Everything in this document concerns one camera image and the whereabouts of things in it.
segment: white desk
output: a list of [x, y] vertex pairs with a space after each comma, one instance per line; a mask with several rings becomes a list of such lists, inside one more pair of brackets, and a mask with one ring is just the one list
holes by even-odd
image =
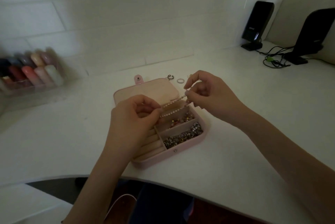
[[[144, 81], [198, 69], [220, 76], [236, 95], [294, 142], [335, 169], [335, 68], [319, 61], [270, 69], [262, 55], [231, 48], [73, 82], [64, 101], [3, 114], [0, 185], [87, 176], [103, 148], [113, 93]], [[182, 93], [183, 85], [174, 85]], [[206, 111], [206, 139], [157, 165], [123, 177], [177, 189], [270, 223], [314, 223], [246, 135]]]

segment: speaker stand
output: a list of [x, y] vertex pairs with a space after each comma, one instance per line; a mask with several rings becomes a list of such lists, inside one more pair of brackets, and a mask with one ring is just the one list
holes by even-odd
[[262, 48], [263, 44], [260, 42], [250, 42], [247, 44], [243, 44], [241, 47], [248, 51], [254, 51], [254, 50]]
[[287, 61], [289, 61], [294, 65], [303, 65], [308, 63], [308, 61], [305, 58], [298, 57], [293, 52], [285, 53], [284, 59], [286, 59]]

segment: hand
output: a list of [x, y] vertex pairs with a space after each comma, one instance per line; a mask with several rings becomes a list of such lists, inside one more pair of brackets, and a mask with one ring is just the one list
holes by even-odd
[[120, 101], [111, 111], [105, 150], [129, 162], [161, 115], [161, 106], [144, 95]]
[[204, 108], [213, 116], [232, 125], [238, 119], [236, 115], [247, 108], [221, 78], [208, 72], [199, 70], [192, 74], [184, 89], [190, 87], [191, 89], [185, 92], [186, 102], [193, 102], [195, 107]]

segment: jewelry box lid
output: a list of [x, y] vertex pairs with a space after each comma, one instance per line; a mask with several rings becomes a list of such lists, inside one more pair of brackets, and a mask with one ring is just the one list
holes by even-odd
[[165, 78], [144, 82], [140, 75], [134, 77], [135, 85], [120, 89], [114, 93], [114, 101], [117, 105], [120, 101], [131, 96], [143, 94], [157, 101], [160, 105], [179, 98], [179, 91]]

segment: left hand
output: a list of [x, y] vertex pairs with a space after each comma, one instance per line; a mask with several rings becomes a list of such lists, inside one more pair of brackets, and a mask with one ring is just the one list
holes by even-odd
[[105, 150], [127, 158], [129, 162], [159, 120], [161, 112], [161, 105], [144, 95], [120, 101], [111, 111]]

